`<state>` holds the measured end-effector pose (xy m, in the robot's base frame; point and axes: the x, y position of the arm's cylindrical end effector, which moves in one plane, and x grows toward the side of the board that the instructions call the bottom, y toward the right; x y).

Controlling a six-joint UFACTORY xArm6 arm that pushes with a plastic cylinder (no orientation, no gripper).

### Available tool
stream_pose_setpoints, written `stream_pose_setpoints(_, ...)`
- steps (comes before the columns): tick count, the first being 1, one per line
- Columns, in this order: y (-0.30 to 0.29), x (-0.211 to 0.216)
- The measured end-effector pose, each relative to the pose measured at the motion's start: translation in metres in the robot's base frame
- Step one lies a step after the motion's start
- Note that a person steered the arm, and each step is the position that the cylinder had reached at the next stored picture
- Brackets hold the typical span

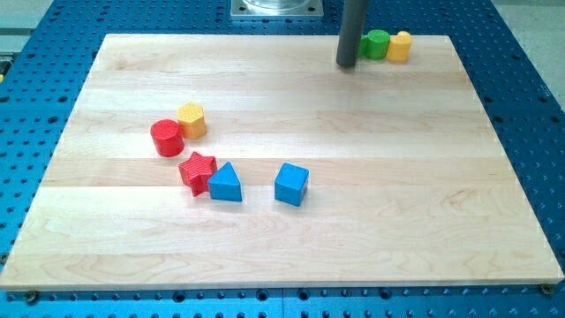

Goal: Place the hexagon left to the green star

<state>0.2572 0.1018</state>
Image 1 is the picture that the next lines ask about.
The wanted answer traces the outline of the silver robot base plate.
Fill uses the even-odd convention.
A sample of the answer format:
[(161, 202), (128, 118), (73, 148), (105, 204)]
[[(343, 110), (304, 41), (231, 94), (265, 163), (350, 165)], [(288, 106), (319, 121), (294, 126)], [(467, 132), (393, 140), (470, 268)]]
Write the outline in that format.
[(231, 0), (232, 18), (321, 17), (322, 0)]

